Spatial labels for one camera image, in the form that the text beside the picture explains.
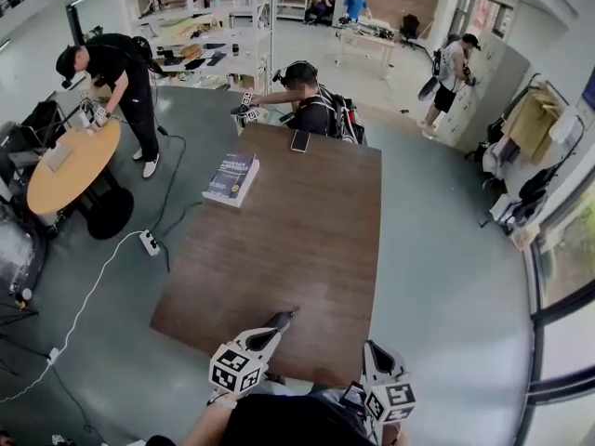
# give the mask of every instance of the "wooden table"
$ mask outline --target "wooden table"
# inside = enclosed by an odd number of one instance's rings
[[[111,119],[99,131],[89,133],[82,127],[66,131],[58,143],[73,151],[55,172],[49,168],[49,151],[44,154],[27,188],[27,204],[37,215],[56,213],[74,203],[87,219],[87,227],[98,239],[111,238],[132,214],[132,194],[120,187],[107,168],[120,141],[120,124]],[[97,195],[91,184],[104,176],[111,190]],[[87,208],[81,198],[91,203]]]
[[[335,60],[337,67],[341,65],[341,61],[343,60],[343,53],[345,52],[345,45],[347,41],[364,41],[367,43],[373,43],[374,45],[378,45],[382,49],[382,54],[380,56],[380,67],[382,68],[383,79],[386,79],[389,64],[390,64],[390,56],[392,55],[392,49],[395,47],[395,42],[392,40],[387,40],[386,38],[378,38],[377,36],[372,36],[370,34],[360,34],[355,32],[352,28],[344,28],[340,30],[339,40],[341,42],[340,50]]]
[[[271,125],[243,132],[233,151],[256,154],[256,182],[241,210],[201,207],[151,326],[212,355],[300,307],[270,371],[347,385],[360,377],[374,301],[380,151],[312,135],[302,154],[292,137]]]

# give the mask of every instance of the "gray floor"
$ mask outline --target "gray floor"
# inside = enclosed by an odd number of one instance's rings
[[[73,103],[76,95],[71,97]],[[230,149],[236,136],[229,107],[239,97],[160,89],[160,122],[189,143],[162,226],[199,198]],[[511,444],[531,346],[522,258],[498,229],[478,228],[485,195],[458,153],[394,127],[367,128],[370,145],[383,150],[371,336],[393,345],[408,361],[419,400],[408,421],[412,445]],[[143,230],[156,219],[181,149],[178,140],[160,141],[162,162],[154,179],[144,182],[140,166],[130,160],[136,141],[123,132],[112,168],[136,199],[123,234]],[[167,238],[173,258],[183,235],[182,224]],[[35,306],[41,316],[11,332],[41,348],[62,347],[73,316],[117,241],[92,240],[75,214],[52,244],[37,286]],[[165,260],[149,258],[137,239],[121,249],[57,367],[111,445],[157,433],[180,441],[210,389],[207,358],[149,328],[167,275]],[[0,355],[22,372],[19,378],[0,373],[2,398],[28,385],[44,368],[43,361],[1,344]],[[83,431],[80,413],[53,374],[23,397],[0,404],[0,426],[11,430],[20,445],[49,443],[57,433],[79,445],[98,444]]]

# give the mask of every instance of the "white cabinet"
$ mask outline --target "white cabinet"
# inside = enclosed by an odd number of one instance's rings
[[[463,152],[487,138],[488,125],[502,115],[529,67],[496,35],[484,31],[479,39],[482,51],[475,49],[469,60],[478,84],[462,87],[437,129],[441,140]]]

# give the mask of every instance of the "extension cord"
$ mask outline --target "extension cord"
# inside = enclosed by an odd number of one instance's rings
[[[97,280],[95,281],[95,284],[93,285],[93,288],[86,295],[85,300],[83,301],[83,306],[77,312],[76,316],[74,316],[73,326],[68,331],[68,333],[66,334],[66,338],[64,339],[64,347],[61,348],[61,349],[58,349],[58,348],[52,348],[51,349],[51,351],[49,352],[49,359],[47,360],[47,367],[41,373],[41,375],[39,375],[39,378],[37,378],[37,380],[35,380],[34,382],[32,382],[28,387],[24,388],[22,391],[20,391],[16,395],[14,395],[12,397],[6,397],[6,398],[0,400],[0,403],[6,403],[7,401],[11,401],[11,400],[17,399],[18,397],[20,397],[20,396],[24,395],[25,393],[27,393],[27,391],[29,391],[31,388],[33,388],[35,385],[37,385],[39,382],[41,382],[43,380],[43,378],[44,378],[44,376],[46,376],[46,373],[48,372],[48,370],[52,367],[52,365],[54,365],[56,363],[56,361],[58,360],[58,358],[60,357],[60,355],[62,353],[64,353],[64,350],[66,350],[66,348],[68,348],[68,340],[69,340],[71,334],[74,332],[74,329],[76,328],[76,323],[78,322],[78,318],[81,316],[81,314],[85,310],[86,302],[89,300],[89,298],[91,297],[91,295],[97,289],[97,286],[99,284],[99,281],[101,281],[101,277],[103,276],[103,271],[105,270],[105,268],[107,267],[107,265],[110,264],[112,262],[112,260],[115,258],[116,254],[118,253],[118,249],[120,249],[120,246],[122,245],[123,242],[125,242],[131,236],[133,236],[135,234],[141,234],[142,232],[143,231],[132,231],[132,232],[128,233],[117,244],[117,246],[113,250],[112,256],[105,263],[103,263],[103,267],[101,268],[101,272],[99,273],[99,276],[98,276]]]

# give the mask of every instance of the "white sneaker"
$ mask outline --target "white sneaker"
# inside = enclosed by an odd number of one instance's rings
[[[149,178],[152,174],[155,173],[157,169],[157,163],[159,162],[159,154],[157,154],[157,158],[152,162],[145,163],[145,168],[142,170],[142,177]]]

